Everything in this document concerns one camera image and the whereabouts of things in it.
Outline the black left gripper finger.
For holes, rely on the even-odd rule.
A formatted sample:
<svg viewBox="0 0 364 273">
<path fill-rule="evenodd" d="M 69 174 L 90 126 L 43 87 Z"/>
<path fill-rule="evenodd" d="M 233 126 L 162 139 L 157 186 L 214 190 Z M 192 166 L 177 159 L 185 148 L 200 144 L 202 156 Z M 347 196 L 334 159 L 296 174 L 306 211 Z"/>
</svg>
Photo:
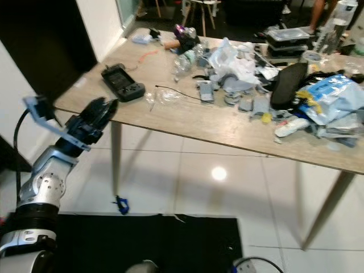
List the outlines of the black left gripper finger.
<svg viewBox="0 0 364 273">
<path fill-rule="evenodd" d="M 111 122 L 111 119 L 117 112 L 118 106 L 119 101 L 117 99 L 113 99 L 102 104 L 100 112 L 100 130 L 105 129 L 109 122 Z"/>
<path fill-rule="evenodd" d="M 83 120 L 96 120 L 106 112 L 106 99 L 96 98 L 88 103 L 81 112 Z"/>
</svg>

